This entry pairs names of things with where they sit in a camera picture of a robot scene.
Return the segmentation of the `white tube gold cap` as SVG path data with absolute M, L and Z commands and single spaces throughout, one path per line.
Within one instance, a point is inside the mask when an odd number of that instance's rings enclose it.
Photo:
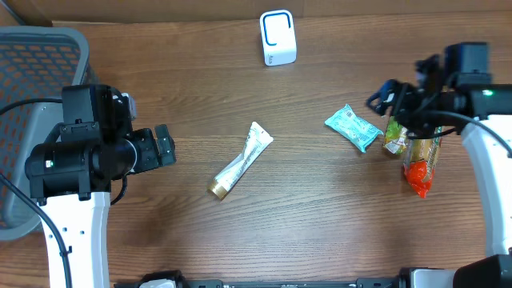
M 256 122 L 252 122 L 242 152 L 221 170 L 207 189 L 223 200 L 274 138 Z

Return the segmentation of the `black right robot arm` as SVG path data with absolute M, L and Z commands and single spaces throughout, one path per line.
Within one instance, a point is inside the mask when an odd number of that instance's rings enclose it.
M 418 84 L 391 79 L 366 104 L 417 139 L 451 126 L 462 138 L 486 221 L 486 257 L 456 270 L 403 268 L 391 287 L 511 285 L 511 86 L 495 84 L 485 42 L 461 42 L 416 63 Z

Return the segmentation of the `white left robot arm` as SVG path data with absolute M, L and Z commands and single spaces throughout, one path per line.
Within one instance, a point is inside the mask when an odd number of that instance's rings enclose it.
M 134 130 L 134 102 L 112 86 L 62 90 L 63 122 L 25 163 L 30 196 L 43 211 L 50 285 L 108 287 L 111 183 L 176 162 L 166 125 Z

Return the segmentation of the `orange spaghetti packet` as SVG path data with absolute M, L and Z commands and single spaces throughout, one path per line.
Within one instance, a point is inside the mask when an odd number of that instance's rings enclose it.
M 404 175 L 420 198 L 426 198 L 431 189 L 440 150 L 440 137 L 408 140 Z

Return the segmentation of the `teal snack packet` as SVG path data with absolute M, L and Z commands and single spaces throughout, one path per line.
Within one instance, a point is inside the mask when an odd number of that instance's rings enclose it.
M 343 108 L 325 120 L 324 124 L 347 138 L 362 153 L 366 152 L 366 148 L 379 135 L 384 135 L 379 128 L 357 116 L 349 104 L 345 104 Z

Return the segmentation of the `green tea packet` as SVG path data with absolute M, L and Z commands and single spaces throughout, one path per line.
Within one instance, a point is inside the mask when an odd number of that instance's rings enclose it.
M 385 132 L 383 147 L 392 154 L 400 155 L 407 148 L 407 128 L 390 116 Z

